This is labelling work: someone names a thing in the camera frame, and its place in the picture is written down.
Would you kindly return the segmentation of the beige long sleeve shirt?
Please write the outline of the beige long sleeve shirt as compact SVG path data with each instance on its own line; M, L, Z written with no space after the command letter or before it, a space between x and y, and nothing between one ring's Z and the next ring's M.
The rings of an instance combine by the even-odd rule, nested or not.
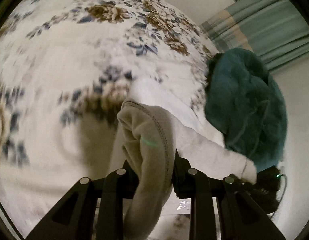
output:
M257 181L253 161L184 126L162 107L127 98L117 118L110 166L118 168L127 161L139 178L123 220L124 239L147 239L154 229L172 191L176 153L209 177L234 174L244 182Z

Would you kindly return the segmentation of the right green curtain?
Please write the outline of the right green curtain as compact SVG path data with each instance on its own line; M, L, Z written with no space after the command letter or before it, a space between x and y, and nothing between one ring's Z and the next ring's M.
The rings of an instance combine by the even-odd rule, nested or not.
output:
M309 25L289 0L239 0L202 23L220 52L254 52L269 70L309 53Z

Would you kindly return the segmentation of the folded white cloth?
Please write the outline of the folded white cloth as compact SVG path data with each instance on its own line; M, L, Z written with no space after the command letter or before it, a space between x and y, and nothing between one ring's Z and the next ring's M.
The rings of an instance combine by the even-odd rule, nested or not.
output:
M222 134L206 120L200 121L193 110L171 91L149 77L139 77L131 83L129 97L138 103L159 106L174 115L184 126L192 128L209 140L224 146Z

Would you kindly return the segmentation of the dark green fleece blanket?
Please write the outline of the dark green fleece blanket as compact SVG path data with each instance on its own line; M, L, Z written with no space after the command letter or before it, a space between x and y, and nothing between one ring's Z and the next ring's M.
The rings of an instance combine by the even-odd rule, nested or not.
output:
M235 48L217 53L207 67L205 117L225 147L253 161L258 172L276 166L287 135L286 104L263 61Z

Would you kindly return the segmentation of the floral bed cover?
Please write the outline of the floral bed cover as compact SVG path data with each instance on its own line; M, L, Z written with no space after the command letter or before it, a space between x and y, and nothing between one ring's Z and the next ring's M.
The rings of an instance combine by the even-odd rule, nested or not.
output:
M0 202L19 237L80 178L107 173L116 114L136 79L204 121L216 52L165 0L22 0L0 29Z

